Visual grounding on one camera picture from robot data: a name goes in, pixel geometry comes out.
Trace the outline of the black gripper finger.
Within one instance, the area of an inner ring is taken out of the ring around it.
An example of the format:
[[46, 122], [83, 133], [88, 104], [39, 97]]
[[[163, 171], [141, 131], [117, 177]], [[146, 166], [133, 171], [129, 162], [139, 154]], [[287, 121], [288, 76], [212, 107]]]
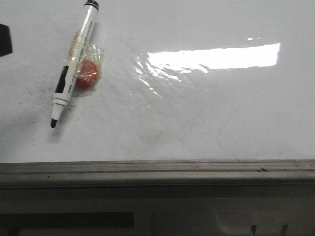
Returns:
[[12, 40], [10, 28], [7, 25], [0, 25], [0, 57], [12, 53]]

